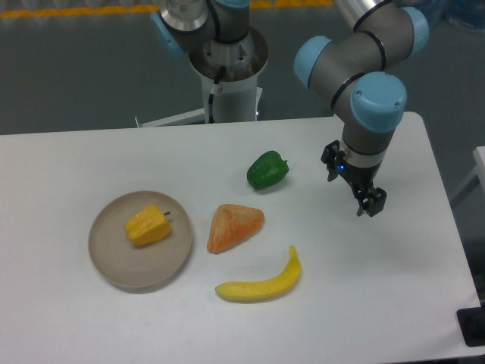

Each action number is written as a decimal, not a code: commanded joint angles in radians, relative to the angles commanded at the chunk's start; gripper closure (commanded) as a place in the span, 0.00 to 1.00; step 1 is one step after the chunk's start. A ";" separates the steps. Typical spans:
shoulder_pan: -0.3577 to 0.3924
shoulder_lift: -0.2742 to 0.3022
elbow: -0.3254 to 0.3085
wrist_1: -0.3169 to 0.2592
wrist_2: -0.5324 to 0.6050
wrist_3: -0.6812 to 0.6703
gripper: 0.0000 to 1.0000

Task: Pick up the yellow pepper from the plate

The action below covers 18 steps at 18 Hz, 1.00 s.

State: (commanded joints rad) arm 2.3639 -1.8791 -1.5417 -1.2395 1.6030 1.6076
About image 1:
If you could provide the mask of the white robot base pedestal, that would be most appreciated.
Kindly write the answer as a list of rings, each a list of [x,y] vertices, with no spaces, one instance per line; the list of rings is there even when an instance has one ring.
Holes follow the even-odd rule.
[[[262,88],[258,76],[268,62],[268,44],[250,27],[238,42],[211,40],[189,53],[200,78],[203,107],[140,124],[140,127],[180,126],[255,121]]]

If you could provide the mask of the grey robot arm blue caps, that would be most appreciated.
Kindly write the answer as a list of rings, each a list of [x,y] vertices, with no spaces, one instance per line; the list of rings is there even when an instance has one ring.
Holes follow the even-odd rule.
[[[344,124],[341,138],[321,156],[329,179],[341,177],[358,201],[358,213],[373,216],[386,202],[374,177],[407,102],[405,86],[386,69],[420,51],[429,26],[419,10],[390,1],[336,6],[351,36],[342,42],[309,39],[297,51],[293,70]],[[167,50],[188,55],[199,75],[207,123],[255,120],[268,45],[249,23],[247,1],[163,1],[151,19]]]

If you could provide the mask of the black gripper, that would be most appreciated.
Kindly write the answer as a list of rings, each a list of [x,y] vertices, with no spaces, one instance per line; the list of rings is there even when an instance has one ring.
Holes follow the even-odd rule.
[[[327,181],[341,176],[357,192],[357,216],[373,217],[383,211],[386,191],[374,187],[374,178],[380,167],[379,155],[361,155],[350,149],[340,150],[339,140],[325,146],[321,162],[327,169]]]

